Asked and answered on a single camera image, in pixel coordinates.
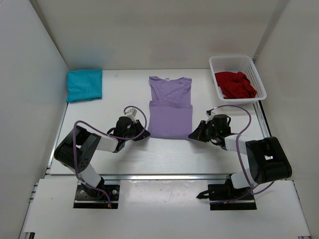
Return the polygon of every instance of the teal folded cloth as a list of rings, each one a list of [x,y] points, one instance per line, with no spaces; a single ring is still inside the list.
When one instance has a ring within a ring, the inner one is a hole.
[[[69,71],[67,102],[102,98],[102,70]]]

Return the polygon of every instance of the purple t-shirt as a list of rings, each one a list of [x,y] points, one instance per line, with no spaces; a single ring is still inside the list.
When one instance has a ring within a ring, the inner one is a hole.
[[[190,78],[164,80],[150,77],[152,100],[148,131],[154,138],[186,139],[192,130]]]

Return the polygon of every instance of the white plastic basket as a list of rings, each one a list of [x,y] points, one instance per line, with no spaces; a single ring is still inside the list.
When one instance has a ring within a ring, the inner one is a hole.
[[[249,56],[244,55],[230,55],[230,56],[212,56],[209,58],[209,65],[211,73],[213,74],[215,88],[218,97],[221,101],[231,105],[241,105],[247,103],[254,103],[259,100],[264,100],[267,97],[264,85],[259,77],[257,69],[253,63],[253,60]],[[255,98],[247,99],[224,99],[224,95],[217,85],[215,73],[230,71],[244,73],[250,80],[250,84],[255,88],[257,94]]]

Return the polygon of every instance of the white enclosure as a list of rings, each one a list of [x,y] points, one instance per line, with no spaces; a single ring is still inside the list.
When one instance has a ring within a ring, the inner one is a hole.
[[[290,0],[256,67],[268,97],[270,130],[293,168],[293,179],[314,238],[319,238],[318,63],[319,1]]]
[[[209,68],[253,57],[278,0],[36,0],[70,69]]]
[[[0,3],[0,238],[19,236],[30,192],[44,176],[67,71],[29,1]]]

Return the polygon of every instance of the purple cable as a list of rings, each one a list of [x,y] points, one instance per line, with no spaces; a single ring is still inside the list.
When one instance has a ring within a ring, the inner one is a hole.
[[[85,121],[82,121],[82,120],[78,120],[77,122],[74,123],[74,126],[73,126],[73,155],[74,155],[74,170],[75,170],[75,176],[76,176],[76,178],[77,178],[78,180],[82,181],[82,182],[85,184],[85,186],[87,186],[88,188],[91,188],[91,189],[93,189],[93,190],[102,192],[102,193],[106,196],[106,198],[108,199],[108,203],[109,203],[109,205],[110,205],[110,209],[112,208],[112,205],[111,205],[111,199],[110,199],[109,195],[108,195],[104,190],[99,189],[99,188],[96,188],[96,187],[93,187],[92,185],[86,183],[86,182],[83,180],[83,178],[79,175],[78,162],[77,162],[77,152],[76,152],[76,135],[75,135],[75,131],[76,131],[76,126],[77,126],[79,123],[82,123],[82,124],[85,124],[86,126],[90,127],[91,129],[95,130],[96,132],[98,132],[98,133],[100,133],[100,134],[102,134],[102,135],[108,136],[108,137],[112,137],[112,138],[116,138],[116,139],[122,139],[122,140],[133,140],[133,139],[136,139],[136,138],[140,137],[140,136],[144,133],[144,131],[145,131],[146,127],[147,127],[148,122],[147,122],[147,119],[146,119],[146,116],[145,116],[144,112],[143,112],[140,108],[135,107],[135,106],[127,106],[127,107],[124,108],[124,112],[125,112],[125,110],[126,110],[127,108],[135,108],[135,109],[137,109],[138,111],[140,111],[140,112],[142,113],[142,115],[144,116],[144,120],[145,120],[145,127],[143,128],[143,130],[142,130],[137,136],[135,136],[135,137],[133,137],[133,138],[122,138],[122,137],[117,137],[117,136],[113,136],[113,135],[112,135],[112,136],[109,136],[107,133],[104,133],[104,132],[98,130],[97,128],[91,126],[90,124],[88,124],[88,123],[86,123]]]
[[[257,188],[257,186],[256,186],[256,187],[250,189],[250,193],[251,193],[252,195],[260,194],[260,193],[266,191],[268,188],[270,188],[270,186],[273,185],[273,184],[274,184],[274,182],[271,182],[266,188],[260,190],[260,191],[257,192],[257,193],[254,193],[253,190],[254,190],[255,188]]]

